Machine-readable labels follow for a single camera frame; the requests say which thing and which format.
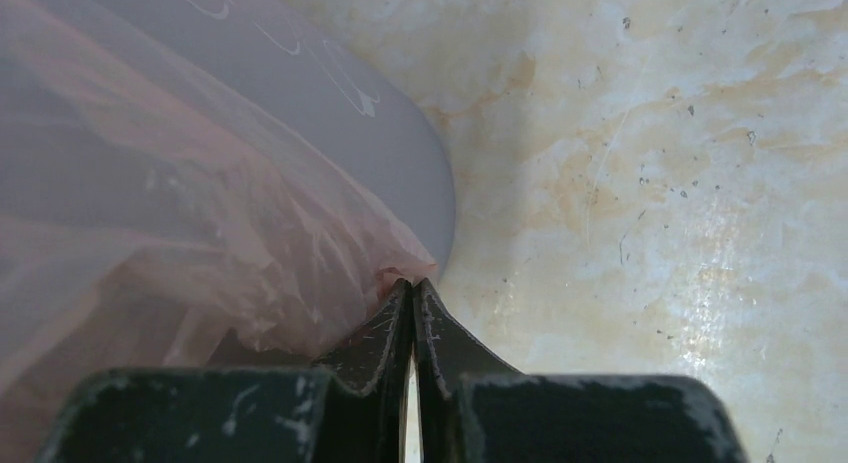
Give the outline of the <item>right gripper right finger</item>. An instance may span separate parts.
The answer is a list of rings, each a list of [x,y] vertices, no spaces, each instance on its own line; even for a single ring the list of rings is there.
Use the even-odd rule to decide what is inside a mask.
[[[525,374],[413,291],[426,462],[743,462],[722,402],[680,375]]]

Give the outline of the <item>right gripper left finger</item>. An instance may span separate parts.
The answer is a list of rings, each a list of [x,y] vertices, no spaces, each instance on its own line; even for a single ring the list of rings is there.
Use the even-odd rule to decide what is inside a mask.
[[[40,462],[400,462],[412,287],[307,366],[121,368],[72,393]]]

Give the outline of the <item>grey plastic trash bin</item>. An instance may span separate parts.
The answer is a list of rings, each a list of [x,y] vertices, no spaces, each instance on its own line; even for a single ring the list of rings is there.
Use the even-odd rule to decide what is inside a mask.
[[[379,71],[282,0],[94,1],[288,124],[447,265],[456,201],[444,145]]]

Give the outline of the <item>translucent pink trash bag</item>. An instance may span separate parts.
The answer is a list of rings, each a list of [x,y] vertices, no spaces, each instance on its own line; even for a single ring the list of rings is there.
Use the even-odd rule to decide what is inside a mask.
[[[307,366],[439,267],[297,131],[108,8],[1,0],[3,461],[37,462],[96,373]]]

